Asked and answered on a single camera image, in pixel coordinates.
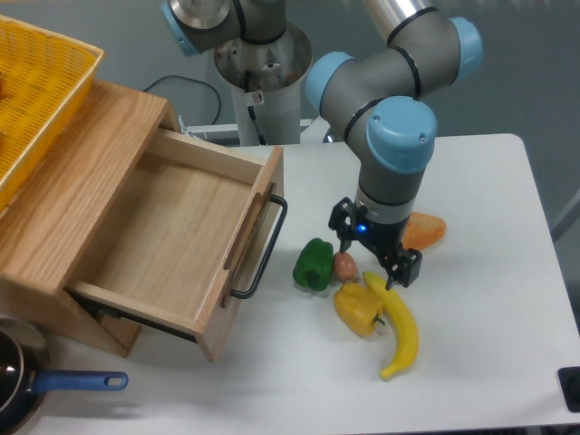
black metal handle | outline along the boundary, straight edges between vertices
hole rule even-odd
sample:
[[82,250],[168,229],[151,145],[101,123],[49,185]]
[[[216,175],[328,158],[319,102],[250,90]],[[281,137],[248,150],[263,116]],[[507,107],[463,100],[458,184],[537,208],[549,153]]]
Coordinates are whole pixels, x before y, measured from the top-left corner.
[[282,197],[278,197],[277,195],[272,195],[270,197],[270,202],[274,202],[275,204],[279,205],[282,208],[280,215],[278,216],[278,221],[275,224],[274,232],[270,237],[270,241],[266,246],[266,250],[264,251],[264,256],[262,256],[262,261],[260,261],[259,266],[257,267],[256,275],[254,276],[254,280],[250,285],[250,288],[245,292],[240,292],[239,290],[232,289],[230,291],[230,295],[236,297],[238,299],[249,299],[254,295],[258,286],[260,285],[260,280],[262,279],[262,275],[266,270],[266,266],[268,264],[268,260],[272,255],[272,251],[274,251],[274,245],[276,244],[276,240],[278,239],[278,235],[280,234],[280,230],[282,229],[282,225],[284,224],[284,219],[286,218],[286,213],[288,212],[288,203]]

yellow basket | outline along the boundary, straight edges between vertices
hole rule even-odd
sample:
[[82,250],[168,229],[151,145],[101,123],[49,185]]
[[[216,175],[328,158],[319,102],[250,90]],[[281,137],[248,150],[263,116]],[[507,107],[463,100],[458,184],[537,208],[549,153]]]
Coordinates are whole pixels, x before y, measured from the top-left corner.
[[0,211],[81,106],[103,56],[0,15]]

pan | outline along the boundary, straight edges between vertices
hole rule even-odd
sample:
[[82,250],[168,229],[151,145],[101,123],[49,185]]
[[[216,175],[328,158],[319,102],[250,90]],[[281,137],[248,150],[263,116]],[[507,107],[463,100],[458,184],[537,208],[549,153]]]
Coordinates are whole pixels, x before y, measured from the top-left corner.
[[45,341],[29,325],[0,322],[0,434],[20,428],[46,392],[90,390],[118,392],[129,378],[124,372],[47,370]]

blue pan handle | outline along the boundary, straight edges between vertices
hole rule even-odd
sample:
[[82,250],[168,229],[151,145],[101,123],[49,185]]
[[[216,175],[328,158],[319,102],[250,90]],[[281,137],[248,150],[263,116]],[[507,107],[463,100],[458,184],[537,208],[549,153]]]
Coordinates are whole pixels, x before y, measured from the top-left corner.
[[129,377],[124,372],[46,370],[36,373],[31,391],[36,394],[52,390],[119,392],[128,383]]

banana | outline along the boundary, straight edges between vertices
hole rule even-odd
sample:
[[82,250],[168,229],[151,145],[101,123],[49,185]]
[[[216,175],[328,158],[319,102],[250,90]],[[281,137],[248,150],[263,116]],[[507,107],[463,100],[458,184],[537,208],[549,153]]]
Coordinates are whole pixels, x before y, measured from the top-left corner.
[[372,272],[363,272],[362,279],[383,301],[385,313],[391,318],[397,335],[397,351],[390,365],[382,369],[386,381],[394,374],[409,369],[419,352],[419,328],[411,311],[394,289],[387,290],[387,283]]

